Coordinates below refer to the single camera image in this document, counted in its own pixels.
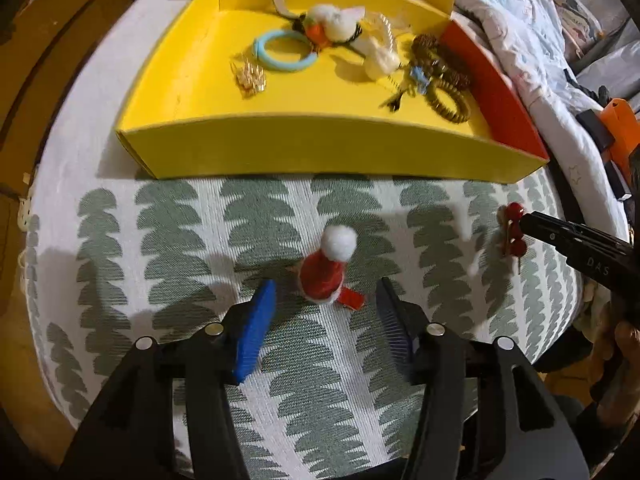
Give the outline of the blue plastic hair clip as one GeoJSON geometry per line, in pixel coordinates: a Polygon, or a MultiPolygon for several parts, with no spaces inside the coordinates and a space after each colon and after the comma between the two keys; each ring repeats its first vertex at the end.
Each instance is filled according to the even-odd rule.
{"type": "Polygon", "coordinates": [[[425,96],[427,94],[427,89],[431,84],[431,77],[427,76],[424,69],[417,65],[410,67],[409,76],[412,80],[412,84],[416,87],[416,92],[425,96]]]}

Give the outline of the red candied berry hair stick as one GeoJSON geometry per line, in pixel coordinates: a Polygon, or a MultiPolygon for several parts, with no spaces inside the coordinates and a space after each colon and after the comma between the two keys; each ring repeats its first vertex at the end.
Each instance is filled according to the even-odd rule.
{"type": "Polygon", "coordinates": [[[517,202],[501,206],[497,214],[501,230],[502,255],[516,261],[518,272],[521,272],[521,260],[527,252],[527,244],[520,226],[524,214],[524,207],[517,202]]]}

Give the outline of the yellow cardboard box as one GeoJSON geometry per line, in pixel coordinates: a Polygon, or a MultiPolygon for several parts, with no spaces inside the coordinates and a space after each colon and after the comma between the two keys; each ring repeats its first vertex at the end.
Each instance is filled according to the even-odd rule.
{"type": "Polygon", "coordinates": [[[435,36],[471,77],[470,118],[455,124],[396,73],[370,80],[357,50],[312,52],[272,0],[192,0],[129,92],[115,132],[154,178],[230,174],[394,174],[513,183],[548,155],[520,98],[451,17],[454,0],[285,0],[363,6],[435,36]],[[262,66],[267,88],[244,98],[230,63],[262,66]]]}

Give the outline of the red santa hat hair clip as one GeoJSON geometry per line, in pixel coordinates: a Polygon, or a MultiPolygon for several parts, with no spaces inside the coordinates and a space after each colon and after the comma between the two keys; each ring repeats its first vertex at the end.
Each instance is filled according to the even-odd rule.
{"type": "Polygon", "coordinates": [[[306,255],[297,272],[302,295],[314,304],[337,302],[353,311],[360,310],[366,298],[345,285],[346,268],[356,252],[358,235],[350,226],[326,226],[320,246],[306,255]]]}

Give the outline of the clear pearl hair claw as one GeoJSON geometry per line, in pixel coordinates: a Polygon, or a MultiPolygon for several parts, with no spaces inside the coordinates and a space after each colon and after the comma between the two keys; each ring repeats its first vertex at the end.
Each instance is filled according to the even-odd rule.
{"type": "Polygon", "coordinates": [[[381,12],[368,11],[366,20],[372,26],[378,45],[375,53],[379,58],[392,62],[392,70],[400,66],[398,37],[410,34],[411,25],[403,18],[389,18],[381,12]]]}

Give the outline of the white floral duvet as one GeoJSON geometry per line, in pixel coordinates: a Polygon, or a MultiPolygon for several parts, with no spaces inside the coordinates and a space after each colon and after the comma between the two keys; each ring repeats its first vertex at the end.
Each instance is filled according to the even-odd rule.
{"type": "Polygon", "coordinates": [[[596,144],[578,124],[602,106],[575,88],[552,0],[456,0],[480,21],[491,49],[559,163],[588,226],[629,240],[624,206],[608,183],[596,144]]]}

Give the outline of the white garlic shaped hair clip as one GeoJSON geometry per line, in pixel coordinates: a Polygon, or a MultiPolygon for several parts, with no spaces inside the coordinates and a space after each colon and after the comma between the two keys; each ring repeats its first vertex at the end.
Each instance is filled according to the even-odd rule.
{"type": "Polygon", "coordinates": [[[400,57],[395,51],[377,48],[369,52],[362,66],[369,79],[379,80],[398,70],[400,57]]]}

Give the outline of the wooden wardrobe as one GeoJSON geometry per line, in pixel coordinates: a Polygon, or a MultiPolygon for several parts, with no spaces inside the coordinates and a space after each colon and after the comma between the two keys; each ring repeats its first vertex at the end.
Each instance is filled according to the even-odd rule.
{"type": "Polygon", "coordinates": [[[1,192],[27,193],[81,67],[134,0],[1,0],[1,192]]]}

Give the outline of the white bunny pompom hair clip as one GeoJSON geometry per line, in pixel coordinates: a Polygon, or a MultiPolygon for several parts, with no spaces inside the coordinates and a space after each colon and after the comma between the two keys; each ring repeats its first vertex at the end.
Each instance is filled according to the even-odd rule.
{"type": "Polygon", "coordinates": [[[365,15],[363,6],[339,8],[333,4],[317,4],[303,17],[303,32],[316,51],[349,44],[361,34],[360,22],[365,15]]]}

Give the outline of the orange plastic bin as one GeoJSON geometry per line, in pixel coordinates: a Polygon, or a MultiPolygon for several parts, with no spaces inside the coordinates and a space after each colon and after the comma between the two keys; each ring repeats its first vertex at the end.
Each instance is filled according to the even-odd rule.
{"type": "Polygon", "coordinates": [[[600,113],[600,121],[614,138],[614,143],[608,149],[611,158],[627,183],[631,184],[629,155],[640,142],[638,119],[626,100],[612,99],[600,113]]]}

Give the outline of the black box on bed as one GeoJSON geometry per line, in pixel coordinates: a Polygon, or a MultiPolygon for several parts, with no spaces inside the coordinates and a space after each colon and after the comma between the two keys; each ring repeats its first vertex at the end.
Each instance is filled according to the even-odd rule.
{"type": "Polygon", "coordinates": [[[606,125],[600,121],[599,116],[593,110],[585,110],[576,115],[578,124],[584,128],[596,144],[597,150],[601,156],[603,167],[608,177],[608,183],[612,188],[616,200],[626,202],[631,198],[631,190],[626,178],[623,176],[620,166],[614,162],[611,148],[614,146],[615,139],[612,133],[608,131],[606,125]]]}

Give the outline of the green leaf patterned bedsheet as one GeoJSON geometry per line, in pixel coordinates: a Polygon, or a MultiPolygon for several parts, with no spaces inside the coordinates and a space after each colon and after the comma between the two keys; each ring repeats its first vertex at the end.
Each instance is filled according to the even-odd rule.
{"type": "Polygon", "coordinates": [[[628,237],[552,0],[137,0],[25,249],[63,479],[451,478],[588,297],[516,206],[628,237]],[[514,374],[471,374],[470,351],[514,374]]]}

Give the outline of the gold chain brooch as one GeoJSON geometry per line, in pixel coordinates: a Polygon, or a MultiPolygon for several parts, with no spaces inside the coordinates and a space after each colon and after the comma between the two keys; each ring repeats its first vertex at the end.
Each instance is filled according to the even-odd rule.
{"type": "Polygon", "coordinates": [[[257,96],[266,90],[266,74],[259,64],[243,58],[242,61],[232,61],[230,67],[235,83],[244,98],[257,96]]]}

